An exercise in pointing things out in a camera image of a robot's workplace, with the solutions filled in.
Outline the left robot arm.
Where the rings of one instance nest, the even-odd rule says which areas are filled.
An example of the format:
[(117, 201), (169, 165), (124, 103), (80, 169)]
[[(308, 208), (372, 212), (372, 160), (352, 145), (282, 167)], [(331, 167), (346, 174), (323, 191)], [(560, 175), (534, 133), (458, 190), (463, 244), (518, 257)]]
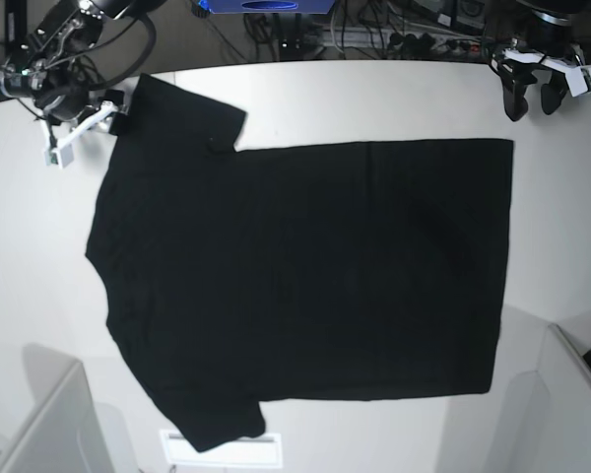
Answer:
[(513, 122), (528, 112), (525, 98), (537, 83), (535, 73), (548, 71), (550, 79), (541, 87), (543, 113), (551, 115), (566, 95), (588, 92), (585, 62), (579, 45), (572, 40), (572, 25), (585, 1), (523, 1), (527, 11), (514, 27), (513, 38), (495, 45), (488, 63), (501, 81), (503, 107)]

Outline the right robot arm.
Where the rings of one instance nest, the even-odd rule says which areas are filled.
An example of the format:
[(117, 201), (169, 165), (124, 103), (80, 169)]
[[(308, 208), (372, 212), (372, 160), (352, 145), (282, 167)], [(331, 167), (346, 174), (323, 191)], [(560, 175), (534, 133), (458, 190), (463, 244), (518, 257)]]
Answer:
[[(114, 113), (124, 111), (124, 94), (114, 87), (134, 74), (154, 49), (157, 31), (149, 14), (162, 1), (60, 1), (0, 65), (0, 89), (4, 96), (29, 99), (33, 115), (51, 131), (63, 123), (80, 124), (105, 103)], [(89, 73), (83, 59), (118, 39), (100, 42), (104, 23), (129, 18), (141, 23), (147, 42), (128, 68), (110, 79)]]

